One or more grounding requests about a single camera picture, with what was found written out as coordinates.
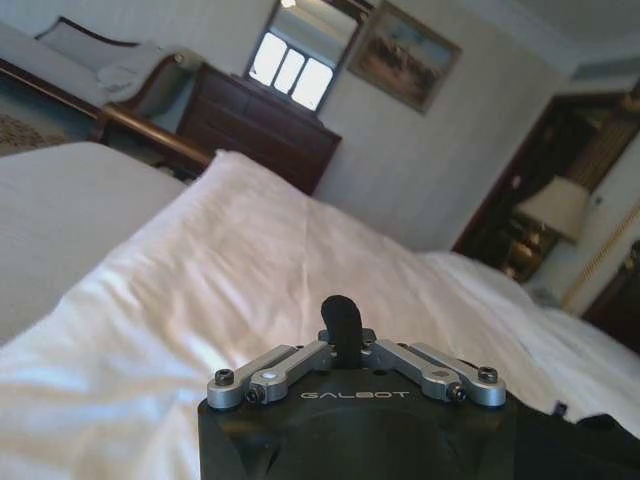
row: screw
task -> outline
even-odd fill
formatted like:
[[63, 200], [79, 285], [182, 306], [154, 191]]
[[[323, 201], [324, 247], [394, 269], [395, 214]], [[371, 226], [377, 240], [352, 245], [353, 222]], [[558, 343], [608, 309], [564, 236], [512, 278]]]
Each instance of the screw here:
[[467, 399], [467, 392], [458, 382], [454, 382], [447, 388], [447, 398], [455, 403], [464, 402]]
[[478, 369], [478, 379], [485, 383], [498, 383], [498, 371], [491, 367], [480, 367]]
[[262, 403], [264, 401], [264, 389], [261, 386], [251, 387], [245, 395], [247, 402], [252, 405]]
[[228, 368], [218, 370], [214, 376], [215, 383], [219, 387], [231, 385], [233, 383], [233, 379], [233, 370], [229, 370]]

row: white bed sheet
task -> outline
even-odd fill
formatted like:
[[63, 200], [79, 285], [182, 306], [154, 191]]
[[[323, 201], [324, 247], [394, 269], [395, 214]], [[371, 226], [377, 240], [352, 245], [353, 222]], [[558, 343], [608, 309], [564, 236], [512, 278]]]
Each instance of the white bed sheet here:
[[640, 434], [631, 352], [482, 266], [412, 254], [222, 154], [0, 350], [2, 478], [198, 478], [196, 405], [211, 373], [313, 340], [334, 293], [380, 337], [494, 365], [536, 408], [608, 411]]
[[95, 143], [0, 158], [0, 345], [184, 188]]

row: window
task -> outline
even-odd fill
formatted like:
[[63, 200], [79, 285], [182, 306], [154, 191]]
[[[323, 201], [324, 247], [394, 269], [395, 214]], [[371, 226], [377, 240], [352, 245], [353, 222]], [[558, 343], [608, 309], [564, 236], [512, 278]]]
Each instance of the window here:
[[315, 111], [334, 71], [267, 32], [249, 71], [251, 78]]

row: logo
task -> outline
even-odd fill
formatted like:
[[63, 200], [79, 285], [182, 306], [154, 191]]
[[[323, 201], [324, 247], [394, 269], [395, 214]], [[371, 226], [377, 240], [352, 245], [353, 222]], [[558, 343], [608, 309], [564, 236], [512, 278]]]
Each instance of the logo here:
[[409, 392], [355, 392], [351, 395], [342, 392], [304, 392], [300, 394], [300, 398], [305, 400], [320, 400], [323, 398], [342, 398], [342, 399], [371, 399], [371, 398], [407, 398]]

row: framed painting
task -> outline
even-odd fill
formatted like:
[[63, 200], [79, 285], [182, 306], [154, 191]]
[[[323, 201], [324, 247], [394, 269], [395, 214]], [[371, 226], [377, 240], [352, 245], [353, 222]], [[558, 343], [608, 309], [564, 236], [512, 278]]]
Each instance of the framed painting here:
[[384, 1], [349, 70], [425, 112], [461, 53], [458, 46]]

